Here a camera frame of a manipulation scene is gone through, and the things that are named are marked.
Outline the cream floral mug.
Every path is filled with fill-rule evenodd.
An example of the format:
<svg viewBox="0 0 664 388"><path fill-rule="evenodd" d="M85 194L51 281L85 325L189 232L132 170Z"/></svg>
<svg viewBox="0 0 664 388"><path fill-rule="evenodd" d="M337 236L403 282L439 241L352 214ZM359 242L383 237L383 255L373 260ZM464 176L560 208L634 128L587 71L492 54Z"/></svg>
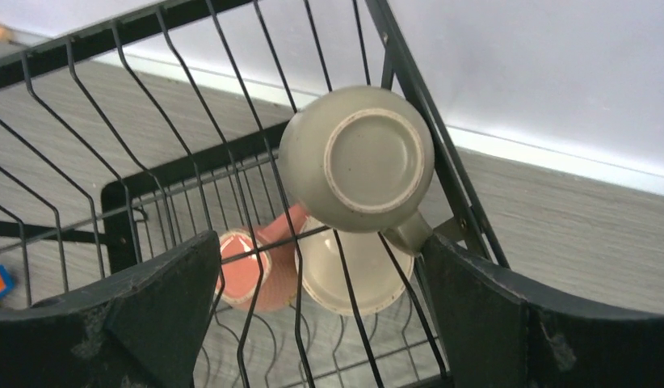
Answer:
<svg viewBox="0 0 664 388"><path fill-rule="evenodd" d="M323 224L308 216L299 233L298 245L303 254L299 265L299 251L295 265L302 272L302 286L322 307L337 314L354 314L343 271L345 260L359 314L378 313L393 304L405 291L399 271L409 280L414 257L400 251L392 243L383 244L377 233L354 234L332 229L314 233Z"/></svg>

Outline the black wire dish rack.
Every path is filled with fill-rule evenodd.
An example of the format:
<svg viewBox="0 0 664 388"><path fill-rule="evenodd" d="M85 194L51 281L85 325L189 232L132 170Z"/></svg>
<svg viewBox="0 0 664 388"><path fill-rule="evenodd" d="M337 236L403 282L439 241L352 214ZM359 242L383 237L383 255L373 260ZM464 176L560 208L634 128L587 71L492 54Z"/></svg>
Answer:
<svg viewBox="0 0 664 388"><path fill-rule="evenodd" d="M418 76L417 67L409 58L406 42L397 30L397 24L385 1L370 2L371 13L385 40L385 67L383 85L390 86L397 78L406 88L409 101L427 119L434 138L437 171L443 190L451 204L453 217L439 226L435 234L445 237L465 250L494 264L504 260L499 248L492 253L485 250L485 241L493 239L493 232L478 201L468 204L466 196L473 186L464 171L460 156L452 139L438 117L426 85ZM261 127L257 132L232 141L194 152L187 150L181 157L157 167L138 164L138 172L123 176L111 167L114 179L95 200L89 192L86 229L78 225L67 226L62 211L36 185L20 181L19 186L51 209L53 223L49 226L32 225L20 217L16 210L0 203L0 238L12 238L14 249L22 261L29 257L29 247L36 241L50 241L58 247L67 243L85 243L90 247L86 261L96 264L102 280L126 268L143 263L177 247L196 235L212 230L219 224L215 220L210 200L219 200L219 179L226 179L237 202L240 221L252 230L258 220L257 207L246 172L263 164L273 164L277 147L284 132L283 124ZM334 366L327 373L312 370L311 362L317 351L313 347L314 335L309 327L309 316L302 307L302 279L297 277L297 295L285 306L285 316L291 319L288 327L278 327L265 319L263 312L251 306L241 313L239 323L223 324L223 315L229 307L215 294L210 305L210 321L204 342L197 357L206 368L206 386L220 387L274 387L279 371L285 373L288 387L327 386L333 377L341 386L351 384L351 374L360 367L368 367L372 374L365 386L457 387L427 291L424 259L421 257L409 280L399 271L410 299L410 315L420 319L424 338L419 343L404 342L391 352L374 353L372 334L367 332L359 314L346 261L343 260L348 293L359 341L356 348L359 360L340 365L337 347L328 348L326 357ZM27 309L35 305L29 278L23 281L27 296ZM220 325L220 335L212 338L210 326Z"/></svg>

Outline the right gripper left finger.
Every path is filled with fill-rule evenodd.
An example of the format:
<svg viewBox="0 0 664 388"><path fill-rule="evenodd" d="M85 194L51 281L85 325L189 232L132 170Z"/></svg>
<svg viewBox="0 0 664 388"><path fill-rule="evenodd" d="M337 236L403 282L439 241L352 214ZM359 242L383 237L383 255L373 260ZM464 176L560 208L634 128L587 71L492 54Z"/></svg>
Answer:
<svg viewBox="0 0 664 388"><path fill-rule="evenodd" d="M204 231L102 280L0 309L0 387L190 387L220 271Z"/></svg>

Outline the beige grey cup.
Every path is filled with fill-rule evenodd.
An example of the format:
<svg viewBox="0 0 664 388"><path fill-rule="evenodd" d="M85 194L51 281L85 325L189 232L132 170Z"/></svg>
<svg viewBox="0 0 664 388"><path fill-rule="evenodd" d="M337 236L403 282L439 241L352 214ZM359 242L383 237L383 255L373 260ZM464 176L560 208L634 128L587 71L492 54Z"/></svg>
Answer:
<svg viewBox="0 0 664 388"><path fill-rule="evenodd" d="M409 255L433 233L418 207L434 171L422 115L377 86L315 99L288 122L279 144L284 186L310 215L341 231L380 232Z"/></svg>

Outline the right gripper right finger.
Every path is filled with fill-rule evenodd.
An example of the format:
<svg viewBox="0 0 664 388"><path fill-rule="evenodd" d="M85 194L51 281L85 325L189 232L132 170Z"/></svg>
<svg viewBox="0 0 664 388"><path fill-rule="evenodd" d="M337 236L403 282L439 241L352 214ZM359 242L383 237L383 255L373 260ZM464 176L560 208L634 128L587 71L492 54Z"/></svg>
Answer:
<svg viewBox="0 0 664 388"><path fill-rule="evenodd" d="M578 297L440 235L422 248L457 387L664 387L664 314Z"/></svg>

